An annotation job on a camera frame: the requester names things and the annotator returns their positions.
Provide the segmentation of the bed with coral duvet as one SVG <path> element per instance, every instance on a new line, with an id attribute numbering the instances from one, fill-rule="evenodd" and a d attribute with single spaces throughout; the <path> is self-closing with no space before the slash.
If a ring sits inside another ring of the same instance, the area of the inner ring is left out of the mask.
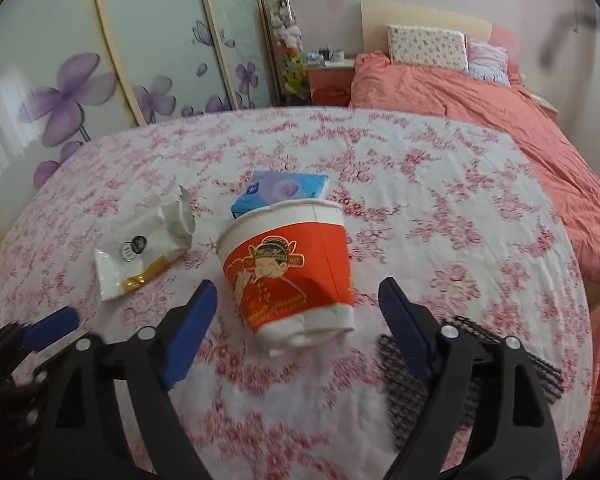
<path id="1" fill-rule="evenodd" d="M 355 58 L 350 105 L 444 117 L 509 134 L 553 201 L 583 278 L 600 284 L 600 179 L 524 87 L 393 63 L 375 51 Z"/>

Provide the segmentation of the blue tissue pack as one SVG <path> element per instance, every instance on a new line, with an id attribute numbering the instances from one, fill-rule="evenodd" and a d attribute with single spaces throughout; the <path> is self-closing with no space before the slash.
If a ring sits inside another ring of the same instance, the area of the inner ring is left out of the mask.
<path id="1" fill-rule="evenodd" d="M 255 209 L 267 207 L 286 200 L 304 200 L 326 196 L 329 185 L 327 174 L 302 174 L 273 170 L 254 170 L 230 212 L 234 219 Z"/>

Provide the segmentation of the white mug on nightstand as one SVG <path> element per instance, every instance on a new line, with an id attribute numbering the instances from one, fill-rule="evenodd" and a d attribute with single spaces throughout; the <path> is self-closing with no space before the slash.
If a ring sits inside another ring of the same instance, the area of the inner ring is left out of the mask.
<path id="1" fill-rule="evenodd" d="M 346 59 L 346 55 L 344 54 L 343 50 L 335 49 L 335 50 L 329 51 L 329 61 L 330 62 L 340 63 L 340 62 L 343 62 L 345 59 Z"/>

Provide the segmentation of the pink left nightstand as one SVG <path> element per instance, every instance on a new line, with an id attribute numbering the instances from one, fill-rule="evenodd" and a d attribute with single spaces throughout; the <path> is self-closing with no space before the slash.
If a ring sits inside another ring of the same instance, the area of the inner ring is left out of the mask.
<path id="1" fill-rule="evenodd" d="M 313 106 L 347 107 L 355 69 L 352 58 L 325 62 L 308 68 L 310 100 Z"/>

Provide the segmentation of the red white paper cup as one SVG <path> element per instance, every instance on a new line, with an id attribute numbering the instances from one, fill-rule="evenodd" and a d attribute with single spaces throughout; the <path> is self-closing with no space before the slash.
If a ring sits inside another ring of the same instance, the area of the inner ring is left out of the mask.
<path id="1" fill-rule="evenodd" d="M 216 253 L 242 320 L 271 356 L 355 329 L 339 204 L 286 200 L 234 220 Z"/>

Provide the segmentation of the white snack wrapper bag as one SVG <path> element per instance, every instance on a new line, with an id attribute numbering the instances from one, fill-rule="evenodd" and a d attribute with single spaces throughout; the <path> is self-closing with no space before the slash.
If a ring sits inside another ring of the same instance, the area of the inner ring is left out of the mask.
<path id="1" fill-rule="evenodd" d="M 178 190 L 172 202 L 160 203 L 123 221 L 94 248 L 102 301 L 142 288 L 193 245 L 196 219 L 192 194 Z"/>

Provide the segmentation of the pink striped pillow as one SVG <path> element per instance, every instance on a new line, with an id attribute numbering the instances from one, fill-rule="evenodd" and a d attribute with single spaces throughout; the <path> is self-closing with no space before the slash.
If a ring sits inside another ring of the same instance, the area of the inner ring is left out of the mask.
<path id="1" fill-rule="evenodd" d="M 467 54 L 469 76 L 510 87 L 508 51 L 505 48 L 469 38 Z"/>

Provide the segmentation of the floral pink white tablecloth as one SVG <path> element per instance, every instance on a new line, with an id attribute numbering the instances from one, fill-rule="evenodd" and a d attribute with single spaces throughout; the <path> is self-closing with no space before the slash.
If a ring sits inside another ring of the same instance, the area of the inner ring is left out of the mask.
<path id="1" fill-rule="evenodd" d="M 96 246 L 181 188 L 192 246 L 102 300 Z M 507 133 L 378 110 L 223 113 L 85 144 L 0 247 L 0 323 L 76 308 L 109 340 L 154 325 L 202 280 L 218 312 L 172 399 L 217 479 L 378 479 L 396 457 L 377 291 L 514 335 L 562 374 L 562 469 L 580 454 L 592 336 L 557 207 Z"/>

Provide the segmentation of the sliding wardrobe with purple flowers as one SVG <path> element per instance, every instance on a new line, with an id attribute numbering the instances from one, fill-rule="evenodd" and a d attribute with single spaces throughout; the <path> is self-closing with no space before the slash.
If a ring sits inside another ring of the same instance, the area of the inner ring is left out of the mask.
<path id="1" fill-rule="evenodd" d="M 275 102 L 262 0 L 0 0 L 0 243 L 82 145 Z"/>

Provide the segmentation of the right nightstand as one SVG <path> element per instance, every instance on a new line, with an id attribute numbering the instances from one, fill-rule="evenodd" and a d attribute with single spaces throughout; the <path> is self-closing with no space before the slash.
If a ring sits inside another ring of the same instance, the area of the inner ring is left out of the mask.
<path id="1" fill-rule="evenodd" d="M 553 122 L 557 122 L 559 110 L 556 106 L 554 106 L 551 102 L 548 102 L 547 99 L 543 98 L 542 96 L 539 96 L 538 94 L 530 93 L 530 96 L 532 97 L 532 100 L 539 105 L 542 112 L 548 118 L 550 118 L 550 120 L 552 120 Z"/>

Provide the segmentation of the cream wooden headboard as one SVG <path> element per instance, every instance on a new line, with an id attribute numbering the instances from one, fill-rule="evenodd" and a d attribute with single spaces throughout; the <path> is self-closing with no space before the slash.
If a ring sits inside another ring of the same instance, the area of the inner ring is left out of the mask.
<path id="1" fill-rule="evenodd" d="M 516 32 L 473 16 L 403 2 L 363 0 L 361 2 L 365 52 L 389 53 L 387 26 L 425 26 L 456 30 L 508 52 L 508 72 L 519 72 L 519 41 Z"/>

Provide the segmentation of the clear tube of plush toys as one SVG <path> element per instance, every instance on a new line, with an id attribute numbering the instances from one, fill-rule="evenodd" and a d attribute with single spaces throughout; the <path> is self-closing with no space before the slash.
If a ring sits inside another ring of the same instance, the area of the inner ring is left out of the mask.
<path id="1" fill-rule="evenodd" d="M 265 0 L 265 3 L 283 101 L 289 105 L 306 104 L 310 99 L 309 74 L 292 0 Z"/>

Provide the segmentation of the floral white pillow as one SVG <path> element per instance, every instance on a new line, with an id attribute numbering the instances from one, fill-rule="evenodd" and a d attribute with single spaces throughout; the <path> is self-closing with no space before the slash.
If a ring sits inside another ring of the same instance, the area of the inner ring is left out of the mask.
<path id="1" fill-rule="evenodd" d="M 468 73 L 466 37 L 437 27 L 388 25 L 389 58 L 393 63 L 429 66 Z"/>

